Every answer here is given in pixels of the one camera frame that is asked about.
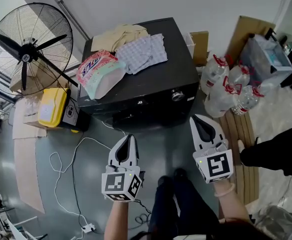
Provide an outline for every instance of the yellow container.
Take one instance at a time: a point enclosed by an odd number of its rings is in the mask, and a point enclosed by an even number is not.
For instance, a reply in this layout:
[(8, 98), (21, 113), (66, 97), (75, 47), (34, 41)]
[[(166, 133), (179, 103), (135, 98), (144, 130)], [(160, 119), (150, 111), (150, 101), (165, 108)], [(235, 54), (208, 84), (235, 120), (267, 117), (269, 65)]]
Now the yellow container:
[(38, 122), (46, 127), (57, 127), (62, 119), (68, 89), (44, 89), (38, 113)]

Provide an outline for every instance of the wooden pallet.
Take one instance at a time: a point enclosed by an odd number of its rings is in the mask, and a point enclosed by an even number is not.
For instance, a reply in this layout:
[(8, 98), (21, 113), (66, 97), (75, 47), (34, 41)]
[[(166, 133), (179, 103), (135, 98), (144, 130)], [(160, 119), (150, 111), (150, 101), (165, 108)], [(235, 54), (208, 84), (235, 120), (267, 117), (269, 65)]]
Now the wooden pallet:
[(229, 141), (234, 159), (234, 174), (231, 182), (236, 184), (239, 199), (245, 204), (259, 198), (259, 169), (257, 167), (246, 167), (241, 164), (238, 148), (238, 139), (241, 139), (245, 147), (254, 145), (255, 136), (249, 114), (238, 116), (230, 110), (217, 121)]

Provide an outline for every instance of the cardboard sheet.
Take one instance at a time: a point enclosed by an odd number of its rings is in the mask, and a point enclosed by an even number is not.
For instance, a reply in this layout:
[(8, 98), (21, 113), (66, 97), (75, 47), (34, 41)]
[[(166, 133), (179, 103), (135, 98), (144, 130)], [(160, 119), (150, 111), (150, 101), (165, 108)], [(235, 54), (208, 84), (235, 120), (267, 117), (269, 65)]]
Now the cardboard sheet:
[(14, 140), (16, 181), (20, 199), (44, 214), (37, 179), (35, 144), (36, 138)]
[(14, 113), (14, 121), (12, 127), (12, 138), (25, 139), (46, 137), (47, 131), (42, 128), (33, 127), (23, 123), (23, 115), (25, 110), (25, 99), (22, 98), (16, 103), (16, 109)]
[(249, 34), (264, 36), (269, 28), (275, 29), (275, 27), (275, 24), (264, 20), (240, 16), (226, 54), (230, 55), (233, 61), (236, 62), (249, 38)]
[(192, 32), (190, 33), (192, 41), (195, 43), (195, 50), (193, 61), (196, 66), (205, 66), (207, 64), (208, 57), (208, 39), (209, 32)]

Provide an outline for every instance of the beige cloth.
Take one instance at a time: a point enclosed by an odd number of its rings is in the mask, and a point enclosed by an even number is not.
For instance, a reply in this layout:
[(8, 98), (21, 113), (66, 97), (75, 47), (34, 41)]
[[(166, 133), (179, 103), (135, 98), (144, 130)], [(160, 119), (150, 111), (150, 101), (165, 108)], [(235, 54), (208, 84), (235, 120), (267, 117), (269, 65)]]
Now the beige cloth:
[(148, 35), (146, 28), (143, 26), (119, 25), (114, 30), (94, 36), (91, 51), (106, 50), (111, 53), (116, 52), (120, 46)]

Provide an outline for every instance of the fan blade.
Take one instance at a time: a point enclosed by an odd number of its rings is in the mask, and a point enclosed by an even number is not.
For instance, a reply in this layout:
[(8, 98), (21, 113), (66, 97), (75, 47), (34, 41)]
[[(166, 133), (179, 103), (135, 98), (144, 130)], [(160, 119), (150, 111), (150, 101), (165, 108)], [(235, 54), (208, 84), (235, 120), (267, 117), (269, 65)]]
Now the fan blade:
[(42, 43), (41, 45), (39, 45), (39, 46), (36, 48), (36, 50), (39, 51), (39, 50), (44, 49), (44, 48), (46, 48), (46, 47), (48, 47), (48, 46), (51, 46), (51, 45), (53, 45), (54, 43), (56, 43), (56, 42), (58, 42), (58, 41), (64, 39), (66, 36), (67, 36), (66, 34), (63, 34), (63, 35), (57, 36), (57, 37), (55, 37), (55, 38), (53, 38), (53, 39), (51, 39), (51, 40), (49, 40), (49, 41), (47, 41), (47, 42), (44, 42), (44, 43)]
[(21, 84), (23, 90), (26, 90), (26, 80), (27, 80), (27, 62), (24, 62), (22, 64), (21, 69)]
[(17, 44), (14, 40), (10, 39), (9, 37), (6, 37), (2, 34), (0, 34), (0, 41), (2, 41), (5, 45), (8, 47), (16, 50), (17, 52), (20, 50), (21, 46)]

